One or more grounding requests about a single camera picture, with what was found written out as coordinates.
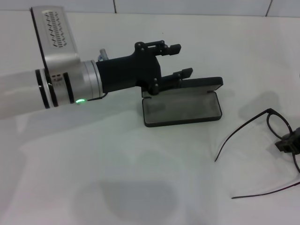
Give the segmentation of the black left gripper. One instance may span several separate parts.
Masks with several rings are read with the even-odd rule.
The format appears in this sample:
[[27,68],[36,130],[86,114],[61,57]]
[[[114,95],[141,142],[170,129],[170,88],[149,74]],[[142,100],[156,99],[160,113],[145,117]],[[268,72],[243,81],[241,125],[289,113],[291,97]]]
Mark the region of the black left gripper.
[[165,41],[137,42],[135,51],[126,57],[98,61],[104,93],[132,87],[145,88],[151,95],[181,87],[193,69],[186,68],[172,75],[161,77],[161,68],[156,56],[179,54],[181,45],[168,46]]

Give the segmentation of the silver gripper connector post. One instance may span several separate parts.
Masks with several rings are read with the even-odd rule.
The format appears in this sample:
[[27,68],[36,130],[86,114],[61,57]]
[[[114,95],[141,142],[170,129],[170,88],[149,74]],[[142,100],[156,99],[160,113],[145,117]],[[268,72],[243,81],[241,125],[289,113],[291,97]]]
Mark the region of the silver gripper connector post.
[[98,56],[98,61],[106,61],[109,60],[106,50],[104,48],[99,50],[99,56]]

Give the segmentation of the black glasses case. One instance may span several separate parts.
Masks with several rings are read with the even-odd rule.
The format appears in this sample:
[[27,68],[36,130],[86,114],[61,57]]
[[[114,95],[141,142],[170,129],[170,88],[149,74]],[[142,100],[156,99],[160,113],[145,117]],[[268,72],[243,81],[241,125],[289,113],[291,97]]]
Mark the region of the black glasses case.
[[217,121],[222,110],[216,90],[222,77],[183,80],[181,86],[151,96],[141,89],[142,112],[146,127],[162,127]]

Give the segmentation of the black glasses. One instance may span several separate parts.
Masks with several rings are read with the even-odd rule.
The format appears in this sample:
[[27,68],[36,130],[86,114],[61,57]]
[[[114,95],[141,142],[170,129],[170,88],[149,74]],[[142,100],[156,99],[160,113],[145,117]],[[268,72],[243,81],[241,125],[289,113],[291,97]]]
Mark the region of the black glasses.
[[[233,131],[233,132],[225,139],[225,141],[223,142],[222,146],[220,147],[220,149],[219,149],[219,151],[218,151],[218,153],[217,153],[217,156],[216,156],[214,162],[216,162],[216,161],[218,160],[218,158],[219,158],[219,156],[220,156],[220,153],[221,153],[221,151],[223,150],[225,144],[229,141],[229,139],[230,139],[234,134],[236,134],[238,131],[240,131],[242,128],[244,128],[244,127],[245,127],[246,125],[248,125],[249,123],[253,122],[254,120],[258,119],[259,117],[261,117],[261,116],[263,116],[263,115],[265,115],[265,114],[267,115],[266,123],[267,123],[267,126],[268,126],[269,130],[273,133],[274,136],[276,136],[276,137],[279,139],[279,141],[283,140],[283,138],[284,138],[285,135],[284,135],[284,136],[278,135],[278,134],[274,131],[274,129],[271,127],[271,125],[270,125],[270,117],[271,117],[271,116],[273,116],[273,115],[274,115],[274,116],[277,116],[277,117],[279,117],[279,118],[285,123],[285,125],[286,125],[286,127],[287,127],[287,129],[288,129],[288,132],[289,132],[289,133],[286,134],[286,135],[292,135],[292,134],[293,134],[293,131],[294,131],[294,130],[292,130],[292,128],[291,128],[290,124],[288,123],[288,121],[287,121],[280,113],[278,113],[278,112],[275,111],[274,109],[268,108],[268,109],[262,111],[261,113],[257,114],[257,115],[254,116],[253,118],[249,119],[248,121],[246,121],[244,124],[242,124],[242,125],[239,126],[238,128],[236,128],[236,129],[235,129],[235,130],[234,130],[234,131]],[[297,159],[296,159],[296,155],[298,155],[298,154],[292,154],[292,153],[288,153],[288,154],[291,154],[292,159],[293,159],[293,163],[294,163],[294,165],[295,165],[295,167],[296,167],[296,170],[298,171],[298,173],[299,173],[299,175],[300,175],[300,166],[298,165],[298,162],[297,162]]]

